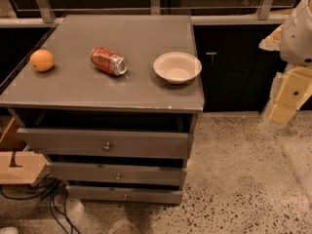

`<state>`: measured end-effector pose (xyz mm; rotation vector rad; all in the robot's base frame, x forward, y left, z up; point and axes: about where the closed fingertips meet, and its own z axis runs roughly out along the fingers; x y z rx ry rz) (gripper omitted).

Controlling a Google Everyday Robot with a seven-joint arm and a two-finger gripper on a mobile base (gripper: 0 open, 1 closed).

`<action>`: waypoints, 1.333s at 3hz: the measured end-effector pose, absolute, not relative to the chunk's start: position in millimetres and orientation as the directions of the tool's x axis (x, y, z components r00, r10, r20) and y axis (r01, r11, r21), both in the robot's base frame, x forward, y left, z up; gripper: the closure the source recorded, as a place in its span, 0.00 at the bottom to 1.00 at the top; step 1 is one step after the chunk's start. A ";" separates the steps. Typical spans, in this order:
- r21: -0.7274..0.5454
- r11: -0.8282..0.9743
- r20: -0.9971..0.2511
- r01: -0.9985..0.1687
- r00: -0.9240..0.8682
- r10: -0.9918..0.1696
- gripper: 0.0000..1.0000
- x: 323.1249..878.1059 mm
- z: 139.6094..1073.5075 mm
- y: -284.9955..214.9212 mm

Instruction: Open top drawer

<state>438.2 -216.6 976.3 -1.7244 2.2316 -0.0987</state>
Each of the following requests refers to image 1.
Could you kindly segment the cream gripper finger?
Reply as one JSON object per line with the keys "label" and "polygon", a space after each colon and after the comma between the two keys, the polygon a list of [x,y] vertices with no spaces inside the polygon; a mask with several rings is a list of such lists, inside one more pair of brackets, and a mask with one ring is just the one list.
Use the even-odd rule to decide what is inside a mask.
{"label": "cream gripper finger", "polygon": [[283,26],[279,25],[273,32],[261,40],[258,47],[264,51],[279,51],[282,28]]}
{"label": "cream gripper finger", "polygon": [[294,65],[281,79],[268,119],[275,124],[285,125],[312,96],[312,69]]}

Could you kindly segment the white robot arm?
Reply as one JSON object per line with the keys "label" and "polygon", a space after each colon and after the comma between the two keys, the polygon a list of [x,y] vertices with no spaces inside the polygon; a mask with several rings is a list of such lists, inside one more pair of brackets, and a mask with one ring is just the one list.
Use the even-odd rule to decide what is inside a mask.
{"label": "white robot arm", "polygon": [[287,63],[273,80],[264,115],[286,125],[312,96],[312,0],[301,0],[283,24],[262,39],[258,47],[279,51]]}

